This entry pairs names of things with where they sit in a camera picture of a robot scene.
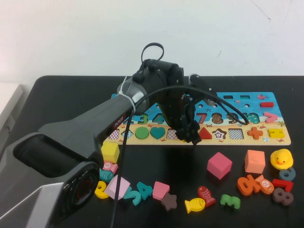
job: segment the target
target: yellow cube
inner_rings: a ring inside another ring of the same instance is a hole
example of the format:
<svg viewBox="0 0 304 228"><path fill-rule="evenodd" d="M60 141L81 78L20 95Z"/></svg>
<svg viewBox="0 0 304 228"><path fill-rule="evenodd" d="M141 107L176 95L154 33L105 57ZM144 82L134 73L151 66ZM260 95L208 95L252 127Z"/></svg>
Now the yellow cube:
<svg viewBox="0 0 304 228"><path fill-rule="evenodd" d="M119 156L118 144L114 142L104 142L103 146L101 147L101 153L103 154L104 161L117 163Z"/></svg>

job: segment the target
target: green number 3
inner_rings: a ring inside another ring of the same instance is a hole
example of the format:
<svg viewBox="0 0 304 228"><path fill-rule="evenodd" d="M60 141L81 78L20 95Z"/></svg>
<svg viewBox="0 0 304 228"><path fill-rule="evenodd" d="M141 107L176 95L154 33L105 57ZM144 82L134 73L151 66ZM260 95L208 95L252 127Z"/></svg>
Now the green number 3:
<svg viewBox="0 0 304 228"><path fill-rule="evenodd" d="M138 124L146 124L146 123L148 123L148 115L147 114L140 115L140 118L141 118L142 121L138 121Z"/></svg>

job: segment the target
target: white cable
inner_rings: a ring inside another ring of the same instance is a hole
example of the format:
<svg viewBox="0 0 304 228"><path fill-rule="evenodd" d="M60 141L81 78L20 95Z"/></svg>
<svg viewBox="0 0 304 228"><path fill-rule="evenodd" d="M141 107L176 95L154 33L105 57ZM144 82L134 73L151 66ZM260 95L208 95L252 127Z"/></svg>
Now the white cable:
<svg viewBox="0 0 304 228"><path fill-rule="evenodd" d="M123 83L122 83L122 85L120 86L120 90L118 91L118 94L120 94L120 95L122 95L122 96L124 96L124 97L126 97L126 98L128 98L128 99L130 100L130 102L131 102L131 104L132 104L132 106L133 106L134 113L135 113L136 107L135 107L134 101L132 100L131 97L129 97L129 96L127 96L126 94L123 93L123 85L124 85L124 82L125 82L126 79L127 79L127 76L124 78Z"/></svg>

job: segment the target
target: brown star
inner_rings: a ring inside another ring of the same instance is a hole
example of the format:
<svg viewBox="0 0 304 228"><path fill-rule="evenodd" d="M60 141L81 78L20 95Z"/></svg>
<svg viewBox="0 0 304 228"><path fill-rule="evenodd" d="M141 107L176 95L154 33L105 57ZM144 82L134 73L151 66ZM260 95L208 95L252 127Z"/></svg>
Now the brown star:
<svg viewBox="0 0 304 228"><path fill-rule="evenodd" d="M165 206L167 211L170 209L176 209L177 208L176 195L171 195L169 193L166 193L164 198L162 198L161 200L161 204Z"/></svg>

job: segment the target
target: orange plus sign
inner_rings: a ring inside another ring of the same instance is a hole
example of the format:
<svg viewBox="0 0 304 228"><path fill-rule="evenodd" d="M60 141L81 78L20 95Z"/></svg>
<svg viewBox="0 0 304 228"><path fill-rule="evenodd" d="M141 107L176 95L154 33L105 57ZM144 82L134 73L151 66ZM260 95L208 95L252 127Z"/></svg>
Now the orange plus sign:
<svg viewBox="0 0 304 228"><path fill-rule="evenodd" d="M258 140L259 136L263 135L263 131L258 131L257 127L251 128L251 131L248 131L247 134L249 136L253 136L255 140Z"/></svg>

